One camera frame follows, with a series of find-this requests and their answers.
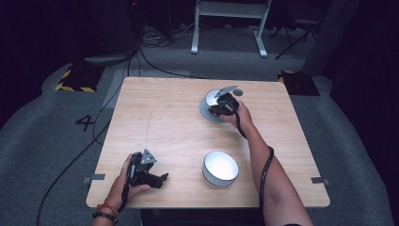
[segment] metal bowl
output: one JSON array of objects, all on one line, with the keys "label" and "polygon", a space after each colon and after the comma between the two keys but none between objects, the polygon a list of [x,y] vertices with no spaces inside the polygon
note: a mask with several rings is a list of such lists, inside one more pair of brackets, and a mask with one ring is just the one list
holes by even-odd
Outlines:
[{"label": "metal bowl", "polygon": [[219,92],[219,89],[214,89],[210,90],[206,95],[205,95],[205,103],[208,107],[211,105],[217,105],[217,99],[218,97],[215,97],[217,93]]},{"label": "metal bowl", "polygon": [[215,151],[205,155],[202,174],[211,187],[224,188],[231,185],[238,172],[237,163],[228,154]]}]

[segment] bracelet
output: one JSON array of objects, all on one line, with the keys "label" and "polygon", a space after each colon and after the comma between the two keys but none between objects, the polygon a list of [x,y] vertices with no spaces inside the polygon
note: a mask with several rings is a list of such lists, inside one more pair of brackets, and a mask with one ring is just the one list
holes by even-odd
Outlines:
[{"label": "bracelet", "polygon": [[110,205],[108,205],[108,204],[98,204],[98,205],[97,205],[97,212],[100,211],[100,209],[103,208],[103,207],[106,207],[106,208],[111,209],[111,210],[112,210],[112,213],[113,213],[114,216],[115,216],[115,218],[118,217],[118,211],[117,211],[114,207],[112,207],[112,206],[110,206]]},{"label": "bracelet", "polygon": [[110,214],[106,214],[103,212],[96,212],[93,214],[93,218],[96,217],[102,217],[102,218],[109,218],[110,220],[112,220],[112,222],[114,223],[114,225],[116,225],[118,223],[118,219],[115,218],[114,216],[110,215]]}]

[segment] hazard tape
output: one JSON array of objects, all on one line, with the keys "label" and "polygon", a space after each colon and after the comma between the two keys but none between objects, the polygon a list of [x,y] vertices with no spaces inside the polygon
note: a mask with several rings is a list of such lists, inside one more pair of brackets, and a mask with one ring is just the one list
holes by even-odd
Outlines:
[{"label": "hazard tape", "polygon": [[61,80],[59,80],[59,83],[56,86],[56,90],[85,91],[85,92],[95,92],[97,90],[96,87],[65,86],[65,82],[68,79],[71,79],[71,72],[72,72],[72,67],[68,68],[68,70],[64,72],[64,74],[61,77]]},{"label": "hazard tape", "polygon": [[295,72],[292,72],[292,71],[282,71],[282,72],[279,72],[279,73],[277,74],[277,78],[278,78],[279,82],[284,83],[284,77],[283,77],[282,75],[283,75],[283,74],[286,74],[286,73],[295,73]]}]

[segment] black strap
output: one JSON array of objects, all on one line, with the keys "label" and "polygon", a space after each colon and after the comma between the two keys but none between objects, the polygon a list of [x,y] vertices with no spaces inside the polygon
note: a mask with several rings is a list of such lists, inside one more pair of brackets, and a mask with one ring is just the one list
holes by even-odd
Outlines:
[{"label": "black strap", "polygon": [[126,206],[128,194],[129,194],[129,184],[126,183],[123,186],[123,191],[122,191],[122,195],[121,195],[122,205],[120,206],[120,209],[118,210],[118,213],[120,213],[120,211],[122,211],[123,208]]},{"label": "black strap", "polygon": [[270,163],[272,162],[272,159],[274,156],[274,149],[270,146],[269,146],[269,149],[270,149],[270,155],[266,161],[266,164],[264,164],[262,177],[261,177],[261,187],[259,189],[259,205],[260,205],[261,209],[263,209],[264,181],[266,180],[267,170],[269,170]]},{"label": "black strap", "polygon": [[244,138],[247,138],[246,134],[244,133],[244,131],[241,129],[241,123],[240,123],[240,115],[238,115],[237,111],[235,111],[235,118],[236,118],[236,122],[237,122],[237,129],[238,132],[240,132],[241,136],[243,136]]}]

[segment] finger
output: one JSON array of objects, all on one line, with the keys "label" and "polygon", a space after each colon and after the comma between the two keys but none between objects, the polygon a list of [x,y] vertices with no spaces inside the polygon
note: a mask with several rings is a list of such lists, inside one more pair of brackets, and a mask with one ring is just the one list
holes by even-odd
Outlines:
[{"label": "finger", "polygon": [[132,154],[129,153],[129,156],[127,156],[125,162],[123,163],[122,169],[120,170],[120,175],[127,174],[131,159],[132,159]]},{"label": "finger", "polygon": [[244,102],[242,102],[241,100],[237,100],[237,102],[238,102],[238,105],[239,105],[238,109],[240,109],[241,106],[245,106]]},{"label": "finger", "polygon": [[220,118],[221,120],[223,120],[223,121],[226,121],[226,116],[225,116],[225,115],[221,115],[221,116],[219,116],[219,118]]},{"label": "finger", "polygon": [[150,189],[151,189],[151,187],[149,185],[133,186],[133,187],[130,187],[129,195],[135,196],[144,191],[148,191]]}]

